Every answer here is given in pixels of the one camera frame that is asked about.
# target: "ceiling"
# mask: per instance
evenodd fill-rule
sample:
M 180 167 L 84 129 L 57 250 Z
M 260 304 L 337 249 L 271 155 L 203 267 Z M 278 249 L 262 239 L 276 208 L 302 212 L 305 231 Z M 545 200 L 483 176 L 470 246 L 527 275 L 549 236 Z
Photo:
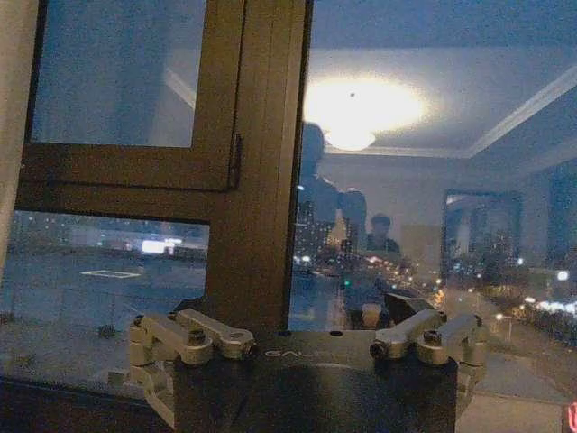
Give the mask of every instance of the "ceiling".
M 531 170 L 548 153 L 577 157 L 577 3 L 440 3 L 316 0 L 307 89 L 337 78 L 350 83 L 338 91 L 355 95 L 369 77 L 425 107 L 354 154 L 506 167 L 515 156 Z M 371 110 L 387 113 L 387 104 Z

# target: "window frame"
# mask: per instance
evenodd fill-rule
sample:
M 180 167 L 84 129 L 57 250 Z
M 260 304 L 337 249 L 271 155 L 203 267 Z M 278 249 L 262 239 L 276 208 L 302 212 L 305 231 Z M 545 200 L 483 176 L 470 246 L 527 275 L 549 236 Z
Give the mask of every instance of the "window frame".
M 139 188 L 234 189 L 240 147 L 235 124 L 245 0 L 206 0 L 193 143 L 189 148 L 32 142 L 49 1 L 39 4 L 20 178 Z

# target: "bolt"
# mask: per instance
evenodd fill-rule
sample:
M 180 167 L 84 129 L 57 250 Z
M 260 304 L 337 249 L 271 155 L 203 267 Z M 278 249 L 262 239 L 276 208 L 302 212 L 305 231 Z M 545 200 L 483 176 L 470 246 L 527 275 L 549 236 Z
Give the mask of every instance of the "bolt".
M 243 348 L 243 359 L 252 359 L 259 354 L 259 347 L 256 343 L 249 343 Z
M 434 329 L 429 329 L 423 333 L 423 339 L 426 345 L 441 345 L 441 334 L 436 332 Z
M 192 331 L 188 332 L 189 345 L 202 345 L 205 342 L 205 339 L 205 331 L 202 329 L 193 329 Z
M 369 348 L 369 353 L 375 360 L 381 361 L 387 359 L 389 348 L 381 341 L 375 341 Z

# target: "glass pane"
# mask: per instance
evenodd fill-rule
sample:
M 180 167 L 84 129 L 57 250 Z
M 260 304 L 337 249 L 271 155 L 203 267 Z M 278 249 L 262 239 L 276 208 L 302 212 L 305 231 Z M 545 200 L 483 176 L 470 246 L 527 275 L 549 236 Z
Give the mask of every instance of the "glass pane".
M 385 293 L 481 316 L 459 431 L 561 431 L 577 400 L 576 14 L 315 1 L 289 328 L 394 326 Z
M 141 398 L 124 384 L 134 317 L 205 289 L 208 226 L 14 212 L 0 288 L 0 372 Z
M 204 0 L 50 0 L 36 143 L 190 147 Z

